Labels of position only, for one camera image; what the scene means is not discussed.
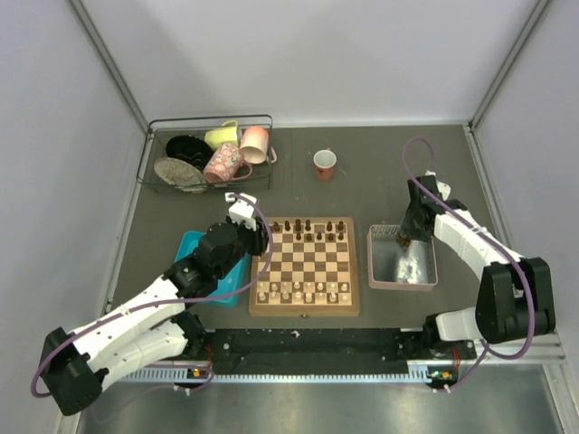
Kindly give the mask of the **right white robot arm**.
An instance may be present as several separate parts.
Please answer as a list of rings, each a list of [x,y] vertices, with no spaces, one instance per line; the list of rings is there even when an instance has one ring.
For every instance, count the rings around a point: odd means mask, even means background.
[[[435,173],[410,179],[408,191],[400,243],[438,240],[479,280],[474,307],[426,317],[422,347],[428,355],[441,358],[458,341],[502,344],[554,332],[552,278],[545,260],[527,258],[498,241],[463,203],[450,198],[449,186]]]

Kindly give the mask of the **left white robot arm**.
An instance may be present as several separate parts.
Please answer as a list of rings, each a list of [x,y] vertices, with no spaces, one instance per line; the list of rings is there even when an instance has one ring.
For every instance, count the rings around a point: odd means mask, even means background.
[[[211,296],[243,257],[265,253],[270,238],[262,217],[229,215],[209,228],[191,254],[126,304],[71,332],[51,331],[39,363],[46,396],[71,416],[142,367],[180,354],[199,356],[204,330],[189,307]]]

